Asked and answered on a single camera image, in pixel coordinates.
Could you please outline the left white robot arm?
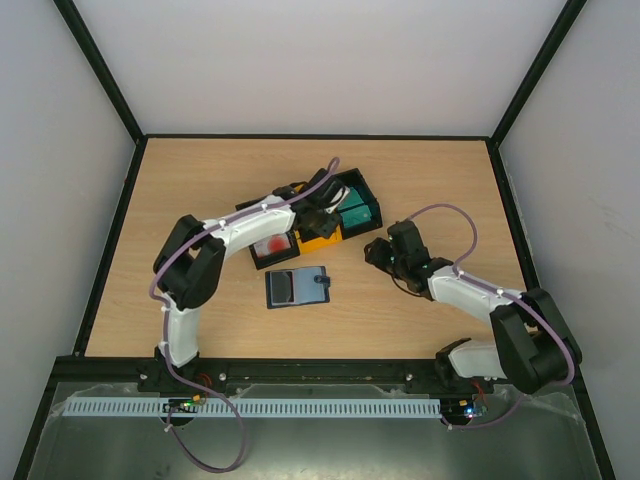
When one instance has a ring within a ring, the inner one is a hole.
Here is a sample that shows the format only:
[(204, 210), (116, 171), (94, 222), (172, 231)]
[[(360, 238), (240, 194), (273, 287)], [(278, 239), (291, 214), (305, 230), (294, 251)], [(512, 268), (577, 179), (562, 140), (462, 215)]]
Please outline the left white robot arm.
[(215, 294), (226, 260), (268, 237), (306, 229), (328, 238), (350, 188), (332, 171), (319, 170), (297, 189), (280, 187), (248, 206), (217, 219), (192, 215), (175, 224), (154, 264), (149, 296), (163, 313), (160, 353), (175, 368), (196, 358), (201, 308)]

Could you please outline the black card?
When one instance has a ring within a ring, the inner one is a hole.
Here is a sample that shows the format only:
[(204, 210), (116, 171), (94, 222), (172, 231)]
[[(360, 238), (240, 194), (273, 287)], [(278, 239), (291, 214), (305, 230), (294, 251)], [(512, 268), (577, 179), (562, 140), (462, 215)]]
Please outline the black card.
[(266, 287), (269, 308), (281, 308), (294, 303), (294, 277), (290, 270), (268, 272)]

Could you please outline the dark blue card holder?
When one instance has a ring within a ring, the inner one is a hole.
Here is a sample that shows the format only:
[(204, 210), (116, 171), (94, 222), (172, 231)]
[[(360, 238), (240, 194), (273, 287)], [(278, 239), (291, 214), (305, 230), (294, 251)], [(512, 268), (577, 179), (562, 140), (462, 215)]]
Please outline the dark blue card holder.
[[(331, 278), (327, 274), (325, 266), (308, 266), (290, 270), (294, 277), (294, 303), (290, 306), (281, 308), (298, 307), (304, 305), (324, 304), (330, 302)], [(267, 305), (267, 287), (266, 287), (266, 305)]]

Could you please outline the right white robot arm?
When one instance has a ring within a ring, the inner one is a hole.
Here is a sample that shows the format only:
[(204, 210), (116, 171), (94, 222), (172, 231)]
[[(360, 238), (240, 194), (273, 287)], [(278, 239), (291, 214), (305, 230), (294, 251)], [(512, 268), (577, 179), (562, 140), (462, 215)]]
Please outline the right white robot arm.
[(525, 394), (568, 385), (582, 353), (556, 302), (542, 288), (499, 287), (433, 257), (416, 225), (405, 220), (364, 247), (365, 261), (403, 282), (412, 296), (455, 307), (486, 324), (490, 341), (463, 338), (436, 354), (436, 379), (455, 392), (471, 378), (506, 380)]

